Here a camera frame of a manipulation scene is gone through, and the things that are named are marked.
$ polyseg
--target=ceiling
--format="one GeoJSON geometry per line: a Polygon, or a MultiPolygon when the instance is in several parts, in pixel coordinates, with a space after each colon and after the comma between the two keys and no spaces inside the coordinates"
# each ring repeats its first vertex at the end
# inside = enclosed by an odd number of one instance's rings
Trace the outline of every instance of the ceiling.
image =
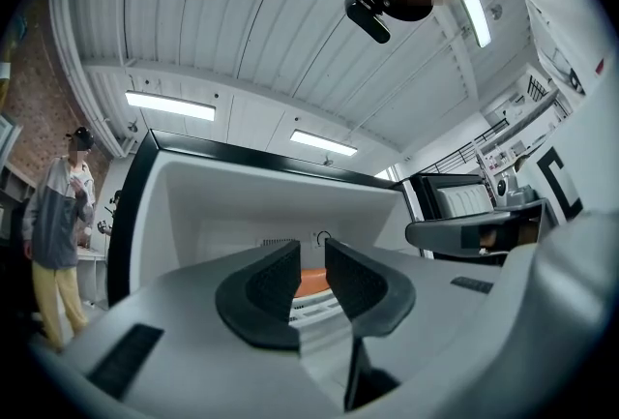
{"type": "Polygon", "coordinates": [[[503,15],[490,20],[485,49],[460,35],[459,3],[416,23],[384,18],[385,45],[345,16],[344,0],[50,4],[69,80],[112,154],[154,128],[324,162],[325,151],[289,140],[300,129],[357,147],[329,159],[373,174],[479,110],[491,81],[530,46],[524,1],[496,1],[503,15]],[[136,110],[130,89],[214,105],[216,121],[136,110]]]}

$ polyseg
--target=desk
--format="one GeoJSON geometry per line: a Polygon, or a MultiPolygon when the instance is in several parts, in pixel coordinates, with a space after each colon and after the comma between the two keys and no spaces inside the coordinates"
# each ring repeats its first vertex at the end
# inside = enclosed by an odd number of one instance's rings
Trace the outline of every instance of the desk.
{"type": "Polygon", "coordinates": [[[107,299],[105,254],[77,248],[77,285],[82,300],[101,302],[107,299]]]}

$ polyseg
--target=person standing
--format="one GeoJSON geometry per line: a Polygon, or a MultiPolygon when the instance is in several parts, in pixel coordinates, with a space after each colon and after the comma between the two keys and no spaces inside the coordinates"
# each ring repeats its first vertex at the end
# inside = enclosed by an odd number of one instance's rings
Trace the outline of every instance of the person standing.
{"type": "Polygon", "coordinates": [[[79,127],[69,138],[69,155],[55,158],[32,195],[23,218],[24,254],[32,260],[32,279],[44,329],[57,351],[63,346],[56,287],[77,335],[88,323],[77,288],[77,218],[93,221],[95,185],[84,159],[95,139],[79,127]]]}

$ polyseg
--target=black camera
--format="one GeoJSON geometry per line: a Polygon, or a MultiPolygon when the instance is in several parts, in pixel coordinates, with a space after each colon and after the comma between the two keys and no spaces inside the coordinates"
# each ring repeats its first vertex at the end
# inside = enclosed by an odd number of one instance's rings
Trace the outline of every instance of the black camera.
{"type": "Polygon", "coordinates": [[[387,25],[378,17],[382,12],[372,0],[346,0],[345,9],[348,17],[378,43],[385,44],[391,39],[387,25]]]}

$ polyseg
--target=gray jacket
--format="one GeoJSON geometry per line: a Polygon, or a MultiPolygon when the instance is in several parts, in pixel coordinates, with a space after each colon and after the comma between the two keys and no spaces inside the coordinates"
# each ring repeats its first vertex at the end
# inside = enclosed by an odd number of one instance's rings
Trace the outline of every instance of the gray jacket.
{"type": "Polygon", "coordinates": [[[88,225],[93,221],[95,185],[88,165],[73,173],[86,189],[78,198],[69,183],[70,169],[67,157],[51,162],[23,217],[23,239],[32,240],[33,260],[47,269],[77,265],[75,223],[78,217],[88,225]]]}

